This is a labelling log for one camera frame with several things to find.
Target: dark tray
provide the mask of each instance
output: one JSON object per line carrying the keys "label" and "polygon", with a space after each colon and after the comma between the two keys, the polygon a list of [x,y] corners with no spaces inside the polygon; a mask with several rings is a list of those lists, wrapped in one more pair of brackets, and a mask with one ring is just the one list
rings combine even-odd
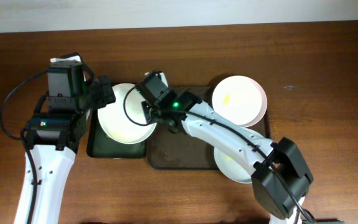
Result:
{"label": "dark tray", "polygon": [[[191,86],[174,88],[179,93],[189,90],[211,105],[212,87]],[[270,138],[267,112],[263,119],[249,127]],[[213,146],[189,135],[172,134],[168,127],[158,124],[147,139],[147,160],[155,169],[218,169],[213,156]]]}

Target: white wall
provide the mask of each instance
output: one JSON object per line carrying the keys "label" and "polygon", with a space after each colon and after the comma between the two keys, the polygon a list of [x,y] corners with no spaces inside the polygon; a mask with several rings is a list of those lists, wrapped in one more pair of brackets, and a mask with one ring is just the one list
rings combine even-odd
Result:
{"label": "white wall", "polygon": [[0,32],[358,19],[358,0],[0,0]]}

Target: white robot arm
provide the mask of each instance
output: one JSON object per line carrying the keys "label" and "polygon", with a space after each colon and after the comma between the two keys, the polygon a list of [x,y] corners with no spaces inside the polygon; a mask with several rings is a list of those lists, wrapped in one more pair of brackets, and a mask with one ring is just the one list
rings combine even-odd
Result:
{"label": "white robot arm", "polygon": [[164,121],[235,160],[251,175],[254,195],[272,214],[271,224],[294,223],[295,210],[310,223],[316,222],[301,207],[313,176],[293,142],[283,138],[274,143],[254,136],[217,114],[192,93],[184,91],[177,95],[162,80],[165,80],[162,72],[152,71],[135,86],[145,98],[142,105],[148,123]]}
{"label": "white robot arm", "polygon": [[[84,72],[88,72],[89,80],[85,80]],[[3,126],[6,101],[21,85],[43,73],[48,75],[48,92],[40,98],[21,136],[14,137]],[[0,113],[2,130],[10,138],[21,140],[26,149],[24,183],[14,223],[54,224],[58,223],[64,187],[79,141],[86,133],[89,111],[105,107],[116,98],[109,77],[94,80],[93,72],[78,53],[51,59],[48,70],[29,80],[12,90]],[[41,112],[45,101],[48,111]]]}

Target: white bowl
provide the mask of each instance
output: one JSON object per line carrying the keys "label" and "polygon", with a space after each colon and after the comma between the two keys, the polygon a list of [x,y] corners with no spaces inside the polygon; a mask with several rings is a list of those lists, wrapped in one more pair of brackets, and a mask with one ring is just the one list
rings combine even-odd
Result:
{"label": "white bowl", "polygon": [[264,89],[244,76],[225,78],[214,89],[212,106],[218,114],[242,127],[260,121],[267,109]]}
{"label": "white bowl", "polygon": [[[99,123],[103,131],[113,140],[124,144],[135,144],[146,140],[154,131],[156,123],[148,126],[139,126],[124,114],[122,106],[125,94],[134,86],[131,83],[121,83],[112,87],[116,102],[98,110]],[[142,109],[144,98],[136,90],[127,97],[126,110],[129,117],[141,124],[146,123]]]}

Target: wood grain surface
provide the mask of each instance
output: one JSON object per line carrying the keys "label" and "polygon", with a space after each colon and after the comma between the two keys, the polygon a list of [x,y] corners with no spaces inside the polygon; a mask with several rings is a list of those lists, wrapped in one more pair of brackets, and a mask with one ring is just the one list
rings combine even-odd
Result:
{"label": "wood grain surface", "polygon": [[[304,203],[316,218],[358,223],[358,21],[0,34],[0,105],[49,58],[79,52],[96,74],[172,85],[245,75],[266,91],[274,140],[294,140],[314,175]],[[47,77],[8,103],[15,135]],[[93,159],[88,136],[65,186],[59,223],[217,223],[266,219],[251,185],[214,171],[158,171],[144,159]],[[24,176],[21,143],[0,130],[0,223],[12,223]]]}

